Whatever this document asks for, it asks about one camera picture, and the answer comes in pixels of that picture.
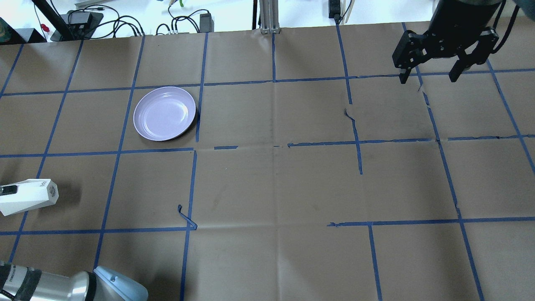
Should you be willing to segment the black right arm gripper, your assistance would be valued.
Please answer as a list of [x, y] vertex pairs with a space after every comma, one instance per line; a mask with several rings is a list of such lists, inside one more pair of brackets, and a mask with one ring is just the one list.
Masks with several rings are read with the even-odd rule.
[[455, 83], [464, 71], [472, 65], [482, 65], [493, 53], [499, 36], [493, 27], [481, 32], [470, 33], [465, 30], [455, 32], [430, 32], [417, 34], [407, 30], [401, 36], [392, 55], [393, 64], [400, 69], [399, 80], [406, 84], [409, 70], [426, 63], [430, 59], [457, 57], [448, 73], [450, 82]]

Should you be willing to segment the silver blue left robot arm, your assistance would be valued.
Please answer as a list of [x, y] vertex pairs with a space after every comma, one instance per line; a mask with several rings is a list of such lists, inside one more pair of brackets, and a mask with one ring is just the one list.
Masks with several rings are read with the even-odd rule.
[[147, 301], [140, 283], [103, 266], [71, 277], [1, 261], [2, 301]]

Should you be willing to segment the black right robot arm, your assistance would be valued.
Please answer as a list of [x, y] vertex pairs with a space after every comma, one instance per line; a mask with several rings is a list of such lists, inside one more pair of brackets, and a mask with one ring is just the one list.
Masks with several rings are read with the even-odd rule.
[[496, 28], [505, 6], [505, 0], [440, 0], [428, 29], [422, 34], [406, 30], [393, 52], [400, 82], [405, 84], [411, 71], [430, 59], [457, 57], [448, 74], [451, 82], [472, 65], [485, 63], [505, 44], [519, 11], [534, 19], [533, 0], [516, 0], [510, 23], [500, 37]]

